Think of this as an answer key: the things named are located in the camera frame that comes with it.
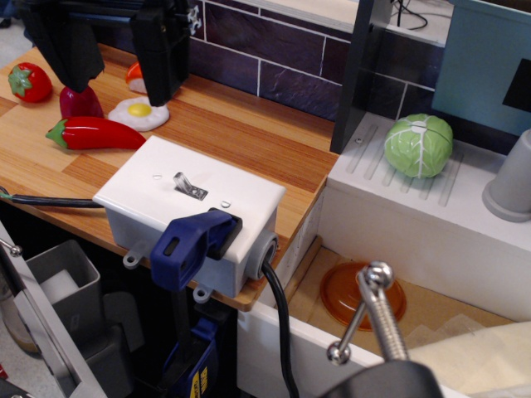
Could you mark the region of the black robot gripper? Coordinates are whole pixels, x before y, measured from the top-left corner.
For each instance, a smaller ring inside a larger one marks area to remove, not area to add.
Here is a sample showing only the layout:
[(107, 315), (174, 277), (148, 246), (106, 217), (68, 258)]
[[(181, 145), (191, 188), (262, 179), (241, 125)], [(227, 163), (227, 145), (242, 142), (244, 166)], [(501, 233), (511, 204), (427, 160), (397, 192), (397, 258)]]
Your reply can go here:
[(150, 104), (169, 102), (188, 78), (188, 1), (19, 1), (26, 29), (60, 82), (84, 91), (105, 68), (92, 28), (129, 24)]

